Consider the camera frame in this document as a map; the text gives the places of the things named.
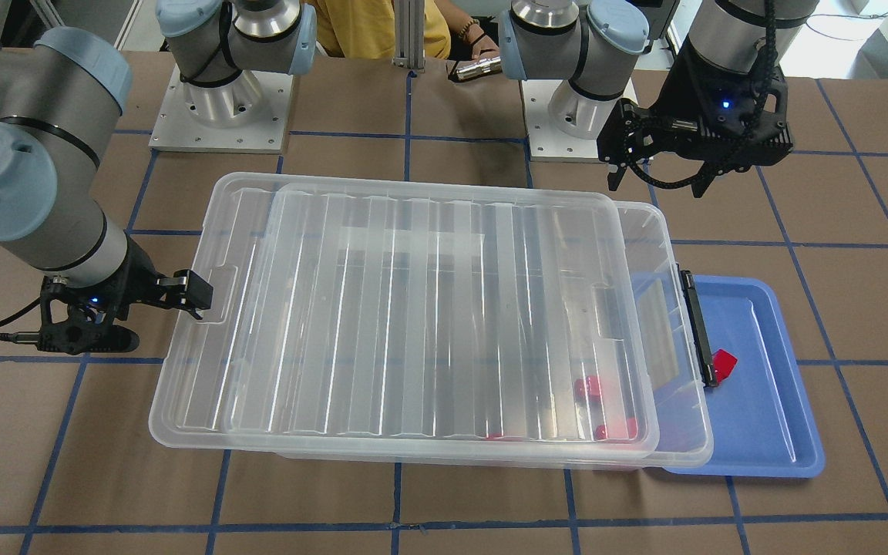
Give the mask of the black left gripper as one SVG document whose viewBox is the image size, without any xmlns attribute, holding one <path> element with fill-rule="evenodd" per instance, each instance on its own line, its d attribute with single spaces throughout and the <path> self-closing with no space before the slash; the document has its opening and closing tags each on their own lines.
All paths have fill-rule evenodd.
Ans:
<svg viewBox="0 0 888 555">
<path fill-rule="evenodd" d="M 619 99 L 597 137 L 607 188 L 626 172 L 652 187 L 690 190 L 701 199 L 719 180 L 775 165 L 794 147 L 787 126 L 787 84 L 768 46 L 750 47 L 743 73 L 719 67 L 690 41 L 681 46 L 656 101 Z"/>
</svg>

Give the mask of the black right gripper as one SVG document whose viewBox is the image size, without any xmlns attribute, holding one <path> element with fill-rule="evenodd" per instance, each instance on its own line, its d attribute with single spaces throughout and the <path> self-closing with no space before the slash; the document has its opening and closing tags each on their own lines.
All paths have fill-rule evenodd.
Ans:
<svg viewBox="0 0 888 555">
<path fill-rule="evenodd" d="M 67 355 L 132 352 L 140 338 L 121 322 L 134 304 L 183 311 L 202 320 L 202 311 L 211 309 L 212 302 L 213 287 L 201 275 L 193 270 L 159 273 L 148 253 L 129 240 L 123 262 L 98 284 L 74 287 L 70 278 L 46 277 L 38 298 L 0 321 L 0 341 Z M 40 317 L 38 330 L 2 330 L 34 310 Z"/>
</svg>

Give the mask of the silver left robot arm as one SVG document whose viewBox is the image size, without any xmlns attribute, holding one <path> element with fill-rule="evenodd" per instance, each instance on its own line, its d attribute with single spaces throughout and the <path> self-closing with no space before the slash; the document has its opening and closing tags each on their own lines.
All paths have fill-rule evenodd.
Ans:
<svg viewBox="0 0 888 555">
<path fill-rule="evenodd" d="M 782 50 L 816 10 L 814 1 L 705 1 L 647 108 L 624 88 L 651 41 L 628 1 L 513 1 L 497 16 L 509 79 L 558 81 L 549 114 L 558 129 L 594 140 L 609 167 L 700 199 L 726 173 L 778 164 L 794 148 L 787 123 Z"/>
</svg>

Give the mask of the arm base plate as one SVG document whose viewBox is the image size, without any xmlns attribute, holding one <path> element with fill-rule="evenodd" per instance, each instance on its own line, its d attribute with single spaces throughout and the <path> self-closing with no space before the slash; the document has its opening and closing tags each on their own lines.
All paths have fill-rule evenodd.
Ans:
<svg viewBox="0 0 888 555">
<path fill-rule="evenodd" d="M 521 81 L 520 91 L 532 161 L 601 162 L 596 138 L 614 101 L 582 98 L 561 80 Z"/>
<path fill-rule="evenodd" d="M 152 149 L 182 153 L 281 154 L 294 77 L 244 71 L 217 88 L 183 83 L 175 68 L 149 140 Z"/>
</svg>

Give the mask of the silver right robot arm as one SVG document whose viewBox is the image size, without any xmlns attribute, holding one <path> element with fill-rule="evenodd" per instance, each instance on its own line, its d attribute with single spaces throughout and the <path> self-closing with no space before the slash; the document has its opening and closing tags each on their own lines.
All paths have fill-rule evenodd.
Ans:
<svg viewBox="0 0 888 555">
<path fill-rule="evenodd" d="M 0 1 L 0 35 L 9 3 Z M 0 341 L 41 352 L 132 352 L 130 307 L 200 320 L 213 288 L 190 268 L 160 273 L 89 187 L 127 111 L 133 73 L 101 36 L 57 25 L 28 49 L 0 39 L 0 246 L 43 276 L 0 321 Z"/>
</svg>

